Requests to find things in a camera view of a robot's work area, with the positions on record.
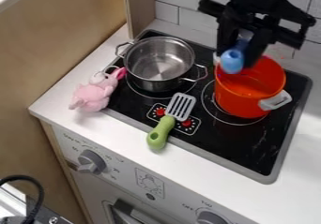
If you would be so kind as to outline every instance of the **pink stuffed animal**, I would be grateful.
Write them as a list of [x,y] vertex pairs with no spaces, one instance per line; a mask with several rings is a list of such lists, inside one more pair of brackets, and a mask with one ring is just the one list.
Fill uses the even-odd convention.
[[124,67],[116,69],[112,74],[96,73],[88,85],[79,85],[73,93],[69,108],[80,108],[85,112],[98,112],[107,107],[110,95],[116,89],[118,80],[126,75]]

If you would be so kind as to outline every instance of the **orange pot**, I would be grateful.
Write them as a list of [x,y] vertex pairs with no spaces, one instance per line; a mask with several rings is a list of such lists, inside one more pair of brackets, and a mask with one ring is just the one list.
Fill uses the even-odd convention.
[[252,68],[238,74],[227,74],[218,65],[215,68],[215,99],[227,112],[256,118],[292,101],[283,90],[286,76],[281,66],[262,56]]

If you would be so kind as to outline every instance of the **stovetop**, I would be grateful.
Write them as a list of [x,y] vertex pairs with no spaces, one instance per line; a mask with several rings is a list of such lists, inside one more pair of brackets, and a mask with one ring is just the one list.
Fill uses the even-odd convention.
[[[147,30],[139,39],[155,36],[168,35]],[[198,83],[187,82],[177,90],[161,94],[143,91],[124,79],[103,112],[140,128],[147,136],[147,132],[160,120],[158,110],[166,108],[175,92],[195,96],[197,102],[190,121],[177,122],[168,142],[260,183],[273,183],[280,172],[312,81],[303,75],[286,71],[284,89],[292,96],[291,103],[261,118],[238,118],[222,110],[215,102],[214,50],[187,42],[195,51],[196,63],[208,67],[206,79]],[[123,59],[116,59],[112,65],[123,67]],[[197,67],[193,69],[191,78],[202,75],[202,70]]]

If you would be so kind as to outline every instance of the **pot handle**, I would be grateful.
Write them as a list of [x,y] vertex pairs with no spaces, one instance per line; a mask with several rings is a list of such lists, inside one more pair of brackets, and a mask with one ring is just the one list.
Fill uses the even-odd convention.
[[188,81],[188,82],[198,82],[198,81],[201,81],[202,79],[205,79],[208,76],[207,67],[199,65],[199,64],[195,64],[195,65],[204,70],[204,76],[202,76],[202,77],[200,77],[198,79],[180,78],[180,80],[184,80],[184,81]]
[[119,54],[119,49],[123,46],[127,46],[127,45],[133,45],[134,43],[131,41],[127,41],[125,43],[119,44],[118,46],[116,46],[116,50],[115,50],[115,55],[120,57],[120,58],[125,58],[125,55]]
[[282,90],[278,95],[260,100],[258,105],[263,111],[276,110],[292,101],[291,95]]

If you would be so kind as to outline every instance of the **stainless steel pot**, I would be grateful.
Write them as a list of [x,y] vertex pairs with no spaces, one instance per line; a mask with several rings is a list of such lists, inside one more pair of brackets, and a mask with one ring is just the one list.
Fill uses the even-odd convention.
[[[122,46],[131,45],[125,55]],[[198,82],[207,77],[207,68],[195,64],[195,53],[185,41],[174,37],[150,37],[136,43],[125,42],[116,47],[115,54],[124,58],[129,79],[149,92],[165,92],[183,82]],[[198,79],[190,79],[193,65],[204,70]]]

